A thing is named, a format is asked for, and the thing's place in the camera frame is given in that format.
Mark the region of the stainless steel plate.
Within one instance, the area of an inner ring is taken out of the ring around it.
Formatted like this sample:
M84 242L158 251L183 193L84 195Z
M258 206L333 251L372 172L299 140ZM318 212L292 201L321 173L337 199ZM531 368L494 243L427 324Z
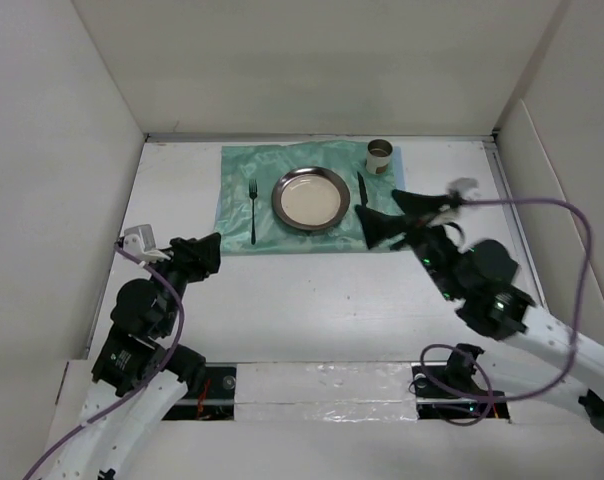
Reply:
M291 170L272 190L274 215L284 225L303 232L337 226L351 201L346 182L330 169L313 166Z

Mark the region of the black table knife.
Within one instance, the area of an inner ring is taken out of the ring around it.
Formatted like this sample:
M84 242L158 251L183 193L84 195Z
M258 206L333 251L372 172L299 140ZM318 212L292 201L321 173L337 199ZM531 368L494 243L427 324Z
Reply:
M358 188L359 188L359 195L360 195L360 205L363 207L367 207L368 201L369 201L368 192L367 192L365 179L360 172L357 172L357 179L358 179Z

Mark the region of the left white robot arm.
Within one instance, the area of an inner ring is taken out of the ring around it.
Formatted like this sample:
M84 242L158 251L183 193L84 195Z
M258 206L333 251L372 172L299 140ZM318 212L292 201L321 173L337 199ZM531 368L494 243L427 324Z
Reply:
M221 236L173 238L156 247L147 225L115 250L147 272L120 287L111 328L91 370L78 424L42 456L49 479L118 479L133 453L184 396L204 387L206 359L180 344L188 285L219 271Z

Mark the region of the green patterned cloth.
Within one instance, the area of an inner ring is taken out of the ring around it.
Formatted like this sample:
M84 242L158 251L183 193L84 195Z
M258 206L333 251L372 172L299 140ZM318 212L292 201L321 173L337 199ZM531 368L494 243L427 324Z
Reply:
M366 182L368 206L397 215L393 189L404 189L401 149L395 145L388 170L381 175L366 171L367 143L348 140L303 142L290 145L224 146L221 149L221 180L214 230L222 235L225 255L307 253L361 253L367 250L354 211L360 202L357 172ZM304 233L284 225L272 210L271 194L276 181L287 172L319 166L337 173L347 184L351 207L335 227L320 233ZM257 180L256 244L251 244L249 181Z

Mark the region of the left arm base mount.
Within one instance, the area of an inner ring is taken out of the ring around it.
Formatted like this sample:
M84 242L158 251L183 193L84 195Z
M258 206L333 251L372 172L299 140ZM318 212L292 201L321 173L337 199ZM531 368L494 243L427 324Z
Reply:
M164 421L232 421L237 365L213 363L197 391L190 391L164 415Z

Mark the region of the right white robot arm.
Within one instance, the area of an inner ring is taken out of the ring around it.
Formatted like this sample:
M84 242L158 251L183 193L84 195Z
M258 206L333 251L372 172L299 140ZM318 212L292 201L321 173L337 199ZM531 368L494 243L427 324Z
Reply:
M449 347L445 365L432 368L421 355L417 396L440 398L437 414L445 419L453 400L474 402L479 423L499 403L541 400L586 419L604 435L604 346L580 332L586 270L578 276L573 322L566 325L513 280L518 263L496 240L485 239L462 249L447 235L464 208L496 205L496 200L471 199L460 189L440 196L401 190L391 194L401 212L387 215L365 205L355 208L365 243L373 249L392 240L391 250L409 248L448 302L458 302L457 316L476 334L527 352L544 362L533 368L497 358L479 346Z

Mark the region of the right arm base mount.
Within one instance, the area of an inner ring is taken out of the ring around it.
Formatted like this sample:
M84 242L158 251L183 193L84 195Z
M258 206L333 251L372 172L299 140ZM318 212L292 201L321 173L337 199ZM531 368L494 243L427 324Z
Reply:
M476 345L459 343L446 361L411 365L408 392L415 396L419 420L442 420L453 426L468 427L482 420L510 420L503 391L493 390L493 402L480 402L490 391L476 380L476 361L485 351Z

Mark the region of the stainless steel cup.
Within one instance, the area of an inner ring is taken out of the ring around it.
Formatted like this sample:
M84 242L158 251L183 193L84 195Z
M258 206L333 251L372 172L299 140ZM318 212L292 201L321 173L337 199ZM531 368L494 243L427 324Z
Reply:
M368 173L381 175L385 173L390 165L394 148L384 139L374 139L367 144L365 168Z

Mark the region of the dark metal fork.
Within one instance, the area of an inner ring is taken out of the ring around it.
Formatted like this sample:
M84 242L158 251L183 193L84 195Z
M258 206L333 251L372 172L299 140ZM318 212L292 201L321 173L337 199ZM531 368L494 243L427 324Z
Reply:
M256 200L258 197L258 185L256 179L249 181L249 198L251 200L251 244L256 244L256 225L255 225L255 212L256 212Z

